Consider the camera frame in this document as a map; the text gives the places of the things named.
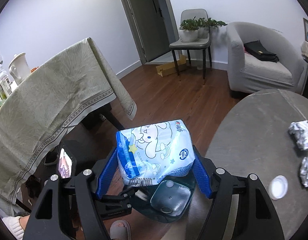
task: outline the green leaves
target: green leaves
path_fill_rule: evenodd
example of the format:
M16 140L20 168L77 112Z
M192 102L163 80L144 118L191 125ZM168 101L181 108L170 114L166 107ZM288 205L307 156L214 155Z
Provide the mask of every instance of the green leaves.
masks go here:
M181 23L180 30L188 30L188 31L194 31L198 30L199 27L214 27L219 28L221 26L226 26L227 24L223 21L216 21L212 18L208 18L205 20L205 18L199 18L198 20L194 19L188 19L184 20Z

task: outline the doorway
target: doorway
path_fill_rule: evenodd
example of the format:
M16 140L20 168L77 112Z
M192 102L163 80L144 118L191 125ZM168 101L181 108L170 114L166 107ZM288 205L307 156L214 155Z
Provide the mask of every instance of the doorway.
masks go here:
M169 0L122 0L142 64L164 57L178 39Z

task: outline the white flower pot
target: white flower pot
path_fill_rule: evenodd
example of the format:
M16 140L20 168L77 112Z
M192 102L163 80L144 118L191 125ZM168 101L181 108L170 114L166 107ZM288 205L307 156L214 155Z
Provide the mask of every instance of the white flower pot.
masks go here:
M198 29L198 38L199 39L208 39L210 36L207 27L200 27Z
M193 42L198 39L198 30L188 31L188 30L178 30L178 34L183 42Z

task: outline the yellow star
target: yellow star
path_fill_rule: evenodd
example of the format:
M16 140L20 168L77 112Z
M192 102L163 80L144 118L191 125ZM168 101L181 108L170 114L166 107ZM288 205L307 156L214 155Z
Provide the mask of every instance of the yellow star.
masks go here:
M133 154L135 154L135 152L137 151L137 148L135 146L135 144L129 145L129 152L132 152Z

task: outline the door frame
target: door frame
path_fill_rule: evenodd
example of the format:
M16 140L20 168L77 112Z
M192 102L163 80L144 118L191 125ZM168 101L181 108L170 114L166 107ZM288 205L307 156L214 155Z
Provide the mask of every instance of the door frame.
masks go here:
M166 1L168 12L169 12L169 15L170 15L170 18L171 18L175 40L178 40L179 36L178 36L174 12L173 12L173 9L172 9L172 4L171 4L170 0L165 0L165 1ZM133 16L133 8L130 5L129 0L121 0L121 2L123 4L124 10L125 10L125 14L126 14L129 26L130 26L130 30L132 31L132 35L133 35L133 38L134 38L134 41L135 41L135 45L136 45L136 49L137 49L140 61L141 61L142 64L145 64L147 62L147 60L145 58L145 53L144 53L144 49L143 49L142 37L140 35L139 28L137 26L137 22L136 22L136 20Z

